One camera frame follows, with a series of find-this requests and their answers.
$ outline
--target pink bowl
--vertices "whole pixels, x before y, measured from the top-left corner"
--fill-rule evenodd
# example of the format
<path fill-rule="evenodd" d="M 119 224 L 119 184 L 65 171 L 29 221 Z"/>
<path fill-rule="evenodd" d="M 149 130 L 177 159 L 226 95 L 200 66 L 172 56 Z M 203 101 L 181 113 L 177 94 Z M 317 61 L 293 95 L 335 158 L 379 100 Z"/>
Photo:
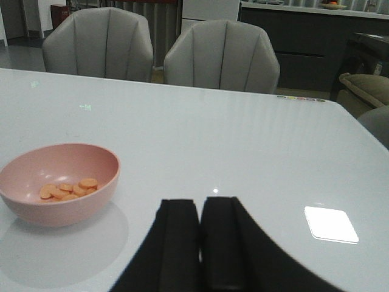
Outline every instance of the pink bowl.
<path fill-rule="evenodd" d="M 18 156 L 0 171 L 0 195 L 25 221 L 42 226 L 66 226 L 85 220 L 113 196 L 120 161 L 111 151 L 89 144 L 59 144 Z M 42 200 L 45 184 L 76 184 L 96 178 L 98 189 L 70 201 Z"/>

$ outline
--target glossy tabletop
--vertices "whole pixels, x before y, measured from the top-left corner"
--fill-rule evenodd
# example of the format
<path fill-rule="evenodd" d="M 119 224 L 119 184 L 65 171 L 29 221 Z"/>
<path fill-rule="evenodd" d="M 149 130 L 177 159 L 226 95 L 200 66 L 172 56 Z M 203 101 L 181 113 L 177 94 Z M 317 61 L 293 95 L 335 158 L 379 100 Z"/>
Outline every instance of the glossy tabletop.
<path fill-rule="evenodd" d="M 0 90 L 0 168 L 63 142 L 101 145 L 122 162 L 111 202 L 72 226 L 33 226 L 0 201 L 0 291 L 108 291 L 161 199 L 193 199 L 201 212 L 208 196 L 237 196 L 336 287 L 388 290 L 389 152 L 340 105 L 8 69 Z M 314 237 L 307 207 L 344 211 L 357 237 Z"/>

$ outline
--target doorway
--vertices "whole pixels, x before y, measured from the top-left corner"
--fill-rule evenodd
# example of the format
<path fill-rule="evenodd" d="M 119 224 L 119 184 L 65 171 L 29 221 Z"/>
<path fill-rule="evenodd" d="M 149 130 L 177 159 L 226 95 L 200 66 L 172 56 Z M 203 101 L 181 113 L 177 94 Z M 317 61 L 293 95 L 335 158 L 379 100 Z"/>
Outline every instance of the doorway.
<path fill-rule="evenodd" d="M 0 0 L 7 40 L 27 36 L 22 0 Z"/>

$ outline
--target plate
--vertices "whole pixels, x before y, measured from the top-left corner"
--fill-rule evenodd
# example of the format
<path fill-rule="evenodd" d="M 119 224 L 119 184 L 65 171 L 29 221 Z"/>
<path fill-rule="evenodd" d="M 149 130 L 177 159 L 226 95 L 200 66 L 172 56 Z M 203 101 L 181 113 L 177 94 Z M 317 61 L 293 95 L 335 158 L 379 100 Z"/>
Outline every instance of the plate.
<path fill-rule="evenodd" d="M 323 4 L 323 3 L 321 3 L 319 5 L 325 9 L 333 9 L 333 10 L 344 9 L 347 7 L 346 5 L 337 5 L 337 4 Z"/>

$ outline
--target chair backrest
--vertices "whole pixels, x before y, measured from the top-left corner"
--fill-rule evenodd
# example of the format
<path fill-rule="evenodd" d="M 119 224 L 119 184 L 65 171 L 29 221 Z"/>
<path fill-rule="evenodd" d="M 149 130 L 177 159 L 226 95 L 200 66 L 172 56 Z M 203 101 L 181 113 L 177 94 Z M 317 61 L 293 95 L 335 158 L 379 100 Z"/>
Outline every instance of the chair backrest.
<path fill-rule="evenodd" d="M 148 22 L 113 7 L 79 10 L 45 39 L 43 59 L 47 72 L 150 82 Z"/>
<path fill-rule="evenodd" d="M 358 117 L 358 121 L 389 149 L 389 106 L 367 111 Z"/>
<path fill-rule="evenodd" d="M 164 74 L 171 85 L 274 93 L 280 65 L 260 27 L 212 20 L 180 35 L 165 57 Z"/>

